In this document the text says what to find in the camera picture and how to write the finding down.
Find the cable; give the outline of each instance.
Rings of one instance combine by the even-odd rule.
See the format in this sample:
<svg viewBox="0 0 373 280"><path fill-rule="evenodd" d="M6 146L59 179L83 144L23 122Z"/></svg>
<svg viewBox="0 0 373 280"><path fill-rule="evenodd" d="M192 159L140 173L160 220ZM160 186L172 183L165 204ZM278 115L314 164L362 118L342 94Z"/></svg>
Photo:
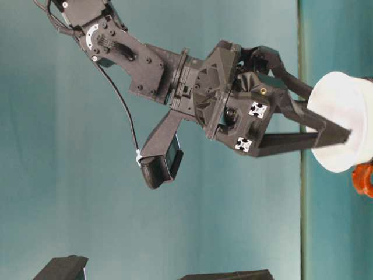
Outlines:
<svg viewBox="0 0 373 280"><path fill-rule="evenodd" d="M35 3L36 6L38 6L42 11L44 11L46 14L48 14L48 18L50 19L50 21L52 22L52 24L55 27L57 25L61 29L68 29L55 15L53 15L50 12L50 2L51 2L50 0L47 0L47 3L46 3L45 6L43 6L41 3L39 3L38 0L33 0L33 1L34 1L34 3ZM78 38L76 36L72 36L72 38L79 45ZM97 68L97 70L109 82L109 84L111 85L111 87L114 89L114 92L119 97L119 99L120 99L120 101L121 101L121 103L123 105L123 108L124 108L124 110L125 110L125 112L127 114L127 119L129 121L129 126L130 126L131 134L132 134L133 145L134 145L134 147L136 149L136 152L139 153L139 144L138 144L138 140L137 140L137 137L136 137L135 126L133 124L132 115L131 115L131 112L129 111L129 108L128 108L127 104L126 104L126 101L124 100L122 94L118 90L118 88L115 85L115 83L112 81L112 79L109 77L109 75L105 72L105 70L103 70L103 68L101 66L99 66L99 64L97 64L94 61L92 61L86 52L85 52L85 54L87 55L88 59L93 63L93 65Z"/></svg>
<svg viewBox="0 0 373 280"><path fill-rule="evenodd" d="M69 35L72 37L82 37L84 33L82 31L77 31L74 29L67 28L61 21L57 19L56 16L54 16L51 13L51 0L46 0L45 5L42 5L39 3L38 0L33 0L35 5L37 5L40 9L42 9L48 16L50 22L56 28L56 30L62 34Z"/></svg>
<svg viewBox="0 0 373 280"><path fill-rule="evenodd" d="M112 88L114 89L115 93L117 94L117 96L121 100L123 108L124 108L124 110L127 113L127 118L128 118L128 121L129 121L129 126L131 128L133 145L134 145L136 151L138 151L139 150L139 144L138 144L138 140L137 140L136 133L135 133L135 127L133 125L133 119L132 119L132 116L131 116L131 112L129 111L129 108L128 108L128 106L127 106L127 104L126 104L126 102L125 102L122 94L119 92L117 86L112 81L112 79L109 77L109 75L107 75L107 73L103 70L103 68L101 66L99 66L95 62L93 62L93 64L100 71L100 73L106 78L106 80L109 82L109 84L112 86Z"/></svg>

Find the robotic arm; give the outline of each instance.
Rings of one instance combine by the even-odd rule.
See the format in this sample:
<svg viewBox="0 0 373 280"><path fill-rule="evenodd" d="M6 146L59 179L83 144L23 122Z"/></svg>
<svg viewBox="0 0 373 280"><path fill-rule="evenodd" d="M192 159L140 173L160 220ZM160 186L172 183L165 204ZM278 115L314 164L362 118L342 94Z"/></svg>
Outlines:
<svg viewBox="0 0 373 280"><path fill-rule="evenodd" d="M187 49L176 54L141 43L128 33L110 0L52 1L69 27L50 13L51 0L46 6L36 4L99 69L119 65L132 78L129 92L169 105L141 150L133 132L137 160L152 189L176 177L183 156L176 136L182 120L199 124L208 139L253 157L341 144L349 138L350 131L307 109L312 88L289 74L271 48L221 41L201 60ZM305 101L293 100L289 90ZM277 113L315 132L266 134Z"/></svg>
<svg viewBox="0 0 373 280"><path fill-rule="evenodd" d="M71 255L53 258L33 280L86 280L88 258ZM273 280L268 270L187 275L180 280Z"/></svg>

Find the white cylindrical object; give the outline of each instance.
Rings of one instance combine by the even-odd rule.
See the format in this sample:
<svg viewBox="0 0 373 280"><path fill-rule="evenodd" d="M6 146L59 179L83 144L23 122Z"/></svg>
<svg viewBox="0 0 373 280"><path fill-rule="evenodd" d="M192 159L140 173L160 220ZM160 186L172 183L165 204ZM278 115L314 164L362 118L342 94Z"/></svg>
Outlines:
<svg viewBox="0 0 373 280"><path fill-rule="evenodd" d="M373 83L341 72L325 75L314 87L307 108L351 130L345 144L312 150L332 172L343 172L373 159Z"/></svg>

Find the teal backdrop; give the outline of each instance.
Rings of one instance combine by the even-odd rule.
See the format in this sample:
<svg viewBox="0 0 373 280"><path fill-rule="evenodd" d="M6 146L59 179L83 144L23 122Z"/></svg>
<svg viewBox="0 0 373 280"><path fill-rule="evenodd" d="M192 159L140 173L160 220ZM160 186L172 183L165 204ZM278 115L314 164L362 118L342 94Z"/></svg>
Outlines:
<svg viewBox="0 0 373 280"><path fill-rule="evenodd" d="M276 48L298 72L297 3L114 1L140 41L204 58L220 39ZM89 257L88 280L178 279L269 268L299 280L300 154L251 159L193 123L177 181L150 191L106 81L31 0L1 1L0 279ZM129 77L109 69L125 92ZM143 144L167 108L125 95ZM282 118L271 131L298 131Z"/></svg>
<svg viewBox="0 0 373 280"><path fill-rule="evenodd" d="M373 75L373 2L301 1L302 76L310 85L331 71ZM373 204L351 172L323 169L304 154L304 279L372 279Z"/></svg>

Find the orange handle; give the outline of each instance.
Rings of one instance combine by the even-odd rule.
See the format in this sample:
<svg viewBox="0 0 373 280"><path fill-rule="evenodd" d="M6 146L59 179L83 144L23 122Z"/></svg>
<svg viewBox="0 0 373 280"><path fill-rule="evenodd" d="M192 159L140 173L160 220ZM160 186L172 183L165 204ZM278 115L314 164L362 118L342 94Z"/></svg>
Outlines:
<svg viewBox="0 0 373 280"><path fill-rule="evenodd" d="M358 165L352 173L352 180L356 191L360 195L367 195L373 198L373 184L371 181L373 174L373 164Z"/></svg>

